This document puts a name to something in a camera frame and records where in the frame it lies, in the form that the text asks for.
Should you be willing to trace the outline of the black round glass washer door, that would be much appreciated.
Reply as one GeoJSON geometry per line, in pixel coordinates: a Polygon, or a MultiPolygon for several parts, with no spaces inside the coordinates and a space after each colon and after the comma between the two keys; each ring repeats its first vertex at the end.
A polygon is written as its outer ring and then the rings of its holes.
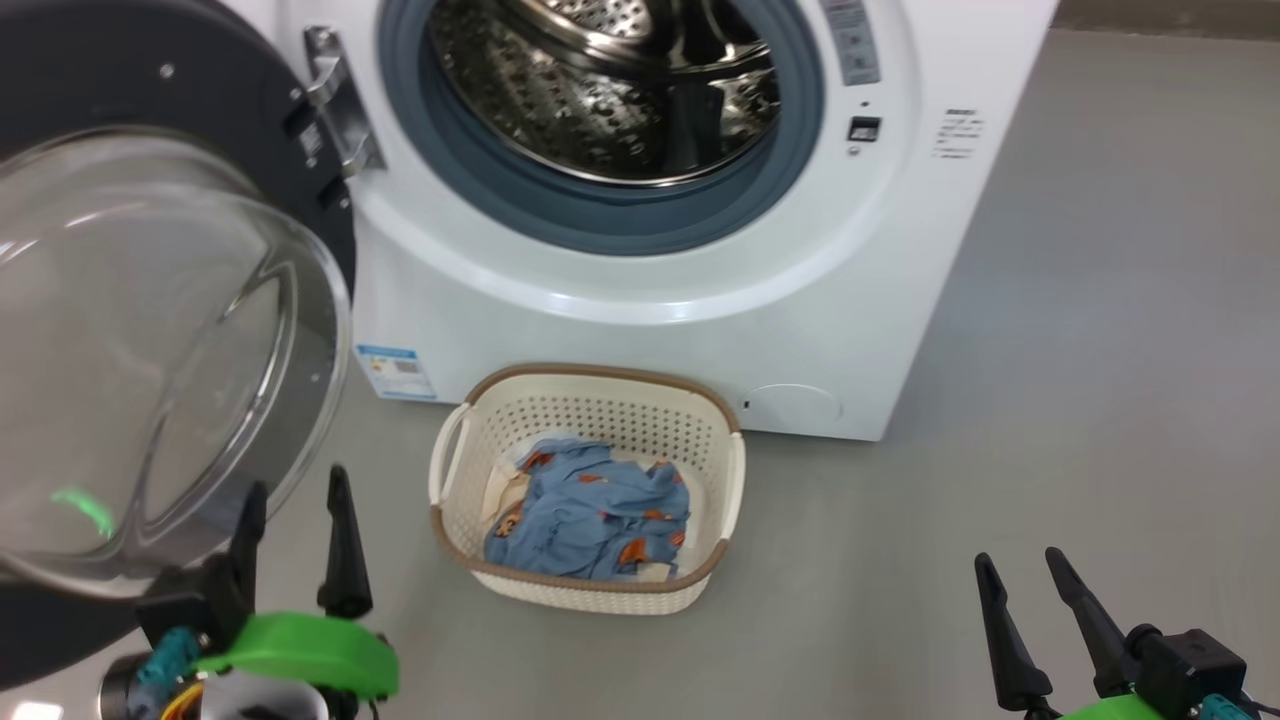
{"type": "Polygon", "coordinates": [[[0,0],[0,693],[283,503],[343,386],[352,214],[224,0],[0,0]]]}

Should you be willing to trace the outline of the white front-load washing machine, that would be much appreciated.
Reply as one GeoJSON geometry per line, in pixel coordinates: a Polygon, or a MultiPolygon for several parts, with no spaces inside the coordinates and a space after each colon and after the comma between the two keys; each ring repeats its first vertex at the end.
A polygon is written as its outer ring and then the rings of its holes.
{"type": "Polygon", "coordinates": [[[844,407],[818,437],[859,441],[879,439],[890,424],[1060,4],[864,0],[881,81],[845,86],[820,0],[799,0],[826,104],[794,187],[705,246],[607,256],[512,231],[430,172],[384,87],[384,0],[224,1],[307,87],[305,28],[339,32],[387,159],[385,170],[347,178],[358,250],[353,342],[413,350],[436,392],[425,404],[462,404],[512,366],[608,366],[695,380],[737,420],[756,387],[814,386],[844,407]],[[974,158],[931,156],[945,108],[986,115],[974,158]],[[882,118],[879,140],[849,142],[854,117],[882,118]]]}

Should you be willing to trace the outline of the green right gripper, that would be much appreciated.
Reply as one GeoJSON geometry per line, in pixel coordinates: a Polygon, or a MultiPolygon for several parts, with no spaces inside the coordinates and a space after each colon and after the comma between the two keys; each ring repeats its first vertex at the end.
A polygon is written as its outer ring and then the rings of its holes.
{"type": "Polygon", "coordinates": [[[1075,618],[1094,669],[1094,692],[1103,700],[1070,714],[1061,714],[1050,706],[1052,683],[1030,659],[1009,612],[1009,593],[995,562],[988,553],[978,553],[975,583],[997,706],[1009,712],[1025,714],[1025,720],[1165,720],[1132,693],[1137,661],[1126,651],[1125,634],[1065,552],[1048,547],[1044,560],[1060,600],[1075,618]]]}

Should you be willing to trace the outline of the grey warning label sticker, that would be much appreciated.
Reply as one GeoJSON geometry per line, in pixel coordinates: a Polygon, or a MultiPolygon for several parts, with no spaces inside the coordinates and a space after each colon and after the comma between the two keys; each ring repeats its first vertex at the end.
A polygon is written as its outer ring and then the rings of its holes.
{"type": "Polygon", "coordinates": [[[881,64],[864,0],[820,0],[845,86],[881,82],[881,64]]]}

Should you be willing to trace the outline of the metal door hinge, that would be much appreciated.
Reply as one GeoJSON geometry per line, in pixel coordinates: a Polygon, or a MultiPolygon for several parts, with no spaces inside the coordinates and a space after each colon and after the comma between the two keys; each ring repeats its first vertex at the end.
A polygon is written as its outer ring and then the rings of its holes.
{"type": "Polygon", "coordinates": [[[346,178],[385,170],[372,123],[361,99],[348,53],[333,26],[303,29],[305,54],[311,72],[308,100],[333,141],[346,178]]]}

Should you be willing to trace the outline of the blue energy label sticker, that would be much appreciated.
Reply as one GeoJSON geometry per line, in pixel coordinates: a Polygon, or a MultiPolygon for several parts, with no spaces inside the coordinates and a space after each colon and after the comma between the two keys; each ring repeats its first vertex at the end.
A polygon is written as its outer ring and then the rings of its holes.
{"type": "Polygon", "coordinates": [[[380,398],[433,402],[436,392],[411,348],[356,345],[356,357],[380,398]]]}

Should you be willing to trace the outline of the round white filter cover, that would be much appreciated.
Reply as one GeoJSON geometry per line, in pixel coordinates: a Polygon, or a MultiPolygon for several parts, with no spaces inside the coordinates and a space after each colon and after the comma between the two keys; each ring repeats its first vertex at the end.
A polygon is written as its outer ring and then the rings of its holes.
{"type": "Polygon", "coordinates": [[[829,436],[842,414],[835,395],[794,383],[756,387],[742,396],[739,406],[742,428],[795,436],[829,436]]]}

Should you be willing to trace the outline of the cream perforated laundry basket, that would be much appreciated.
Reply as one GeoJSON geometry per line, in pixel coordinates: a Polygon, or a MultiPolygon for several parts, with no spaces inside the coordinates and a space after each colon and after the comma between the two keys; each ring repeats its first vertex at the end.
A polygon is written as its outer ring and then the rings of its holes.
{"type": "Polygon", "coordinates": [[[430,519],[440,547],[498,594],[579,612],[664,616],[694,603],[719,566],[739,520],[745,470],[740,425],[704,386],[608,366],[512,366],[476,386],[438,432],[428,471],[430,519]],[[484,559],[520,452],[562,436],[600,441],[626,461],[675,465],[690,488],[692,515],[673,579],[554,578],[484,559]]]}

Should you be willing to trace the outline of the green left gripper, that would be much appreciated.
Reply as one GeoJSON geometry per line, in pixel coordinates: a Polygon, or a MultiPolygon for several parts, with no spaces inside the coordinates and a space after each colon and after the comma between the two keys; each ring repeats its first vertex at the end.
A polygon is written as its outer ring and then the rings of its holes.
{"type": "Polygon", "coordinates": [[[349,475],[333,464],[326,492],[332,519],[326,573],[317,588],[325,615],[296,611],[255,612],[259,544],[268,521],[268,488],[256,480],[244,497],[228,548],[233,637],[195,661],[198,673],[239,670],[302,682],[352,694],[358,701],[388,700],[401,691],[396,651],[360,620],[372,610],[349,475]]]}

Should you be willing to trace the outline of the steel washing machine drum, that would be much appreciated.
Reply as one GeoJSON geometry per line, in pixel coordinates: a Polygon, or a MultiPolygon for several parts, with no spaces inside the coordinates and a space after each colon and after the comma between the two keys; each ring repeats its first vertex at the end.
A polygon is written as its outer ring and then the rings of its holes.
{"type": "Polygon", "coordinates": [[[732,0],[436,0],[428,31],[472,117],[582,181],[712,176],[781,113],[771,50],[732,0]]]}

